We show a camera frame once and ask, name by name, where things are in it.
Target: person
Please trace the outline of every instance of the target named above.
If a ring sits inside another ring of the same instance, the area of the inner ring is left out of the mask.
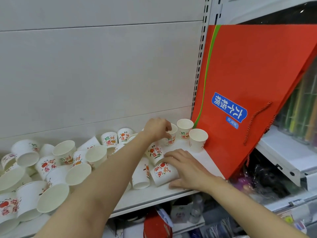
[[[170,138],[166,131],[171,129],[165,119],[150,119],[143,131],[85,179],[35,237],[100,238],[146,149],[155,141]],[[170,182],[170,188],[208,193],[251,238],[307,237],[223,178],[209,173],[188,151],[167,152],[162,161],[179,173],[180,178]]]

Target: red gift bag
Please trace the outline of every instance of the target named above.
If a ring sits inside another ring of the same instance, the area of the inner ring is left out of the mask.
[[[192,121],[228,179],[317,54],[317,25],[209,26]]]

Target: green stripe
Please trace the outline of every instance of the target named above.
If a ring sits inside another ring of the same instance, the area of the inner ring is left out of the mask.
[[[211,40],[211,44],[210,44],[210,47],[209,47],[209,53],[208,53],[208,59],[207,59],[207,65],[206,65],[206,72],[205,72],[205,81],[204,81],[204,92],[203,92],[203,100],[201,102],[201,107],[200,107],[200,112],[199,112],[199,115],[194,123],[194,127],[193,128],[196,128],[197,124],[198,124],[198,121],[200,119],[200,115],[201,115],[201,112],[203,110],[203,104],[204,104],[204,96],[205,96],[205,88],[206,88],[206,80],[207,80],[207,73],[208,73],[208,68],[209,68],[209,63],[210,63],[210,57],[211,57],[211,53],[212,53],[212,49],[214,47],[214,44],[215,44],[215,40],[216,40],[216,36],[219,32],[219,29],[220,29],[221,25],[216,25],[215,27],[215,30],[214,30],[214,33],[212,35],[212,40]]]

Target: paper cup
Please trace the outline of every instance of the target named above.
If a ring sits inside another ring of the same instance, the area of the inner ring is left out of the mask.
[[[51,172],[53,169],[62,165],[60,159],[54,155],[49,155],[41,158],[35,165],[35,169],[40,174],[42,180],[45,180],[46,175]]]
[[[162,148],[157,143],[152,143],[145,154],[153,165],[156,165],[161,159],[164,158]]]
[[[124,144],[118,144],[118,145],[116,146],[116,148],[114,149],[114,151],[112,152],[111,155],[113,155],[113,154],[116,153],[119,149],[121,149],[121,148],[123,148],[123,147],[124,147]]]
[[[156,186],[160,186],[178,178],[176,168],[167,163],[157,165],[150,171],[150,173]]]
[[[20,140],[11,148],[11,153],[16,155],[16,162],[22,167],[36,164],[40,158],[38,151],[38,142],[30,139]]]
[[[168,133],[172,136],[172,138],[171,139],[167,139],[167,138],[162,139],[163,144],[166,146],[170,146],[170,145],[174,144],[175,139],[176,139],[176,133],[178,131],[178,128],[175,124],[171,124],[171,125],[172,125],[172,130],[168,131]]]
[[[72,164],[73,154],[75,151],[75,142],[72,140],[66,140],[56,145],[52,153],[54,156],[64,162],[64,164]]]
[[[10,170],[13,170],[13,169],[15,169],[15,168],[20,168],[21,166],[19,166],[16,162],[13,164],[13,165],[11,165],[10,166],[10,168],[8,168],[6,171],[5,171],[5,173],[6,172],[9,172]],[[25,167],[25,171],[26,171],[26,173],[27,173],[27,175],[28,176],[32,176],[32,175],[34,175],[35,173],[36,173],[36,171],[34,170],[34,167],[33,166],[31,166],[31,167]]]
[[[12,231],[20,223],[18,199],[15,192],[0,195],[0,235]]]
[[[17,167],[0,176],[0,192],[11,192],[20,186],[30,183],[32,179],[24,167]]]
[[[125,189],[124,194],[125,194],[126,192],[128,192],[131,188],[132,188],[132,185],[131,185],[131,183],[129,182],[128,186],[127,186],[126,189]]]
[[[177,121],[179,137],[181,139],[189,138],[189,131],[193,128],[194,123],[189,119],[180,119]]]
[[[128,138],[133,135],[133,130],[130,128],[122,128],[118,131],[119,144],[126,144]]]
[[[16,161],[16,155],[13,153],[3,156],[1,159],[1,165],[4,171],[6,171],[10,166],[12,166]]]
[[[102,145],[107,148],[115,147],[118,144],[118,135],[116,132],[107,132],[101,136]]]
[[[144,189],[150,186],[149,160],[142,157],[132,175],[133,189]]]
[[[40,159],[49,155],[52,155],[52,152],[54,150],[54,146],[50,144],[43,144],[42,148],[40,148]]]
[[[97,140],[97,138],[95,136],[93,136],[90,140],[88,140],[86,143],[81,145],[77,150],[87,150],[87,149],[90,149],[90,148],[95,147],[97,145],[100,145],[100,143]]]
[[[41,215],[36,209],[37,202],[48,187],[46,181],[34,181],[17,189],[19,221],[33,220]]]
[[[206,131],[194,128],[189,131],[189,147],[193,152],[200,152],[204,149],[208,134]]]
[[[126,141],[126,143],[129,143],[131,140],[133,140],[138,134],[133,134],[131,135],[128,140]]]
[[[79,150],[74,153],[73,167],[66,175],[68,185],[77,185],[82,183],[91,173],[91,166],[85,156],[88,150]]]
[[[71,165],[63,165],[53,169],[46,176],[49,188],[41,195],[37,203],[37,210],[41,213],[48,213],[57,209],[68,197],[69,186],[65,177]]]
[[[86,160],[93,168],[98,168],[107,158],[107,147],[103,145],[90,148],[86,153]]]

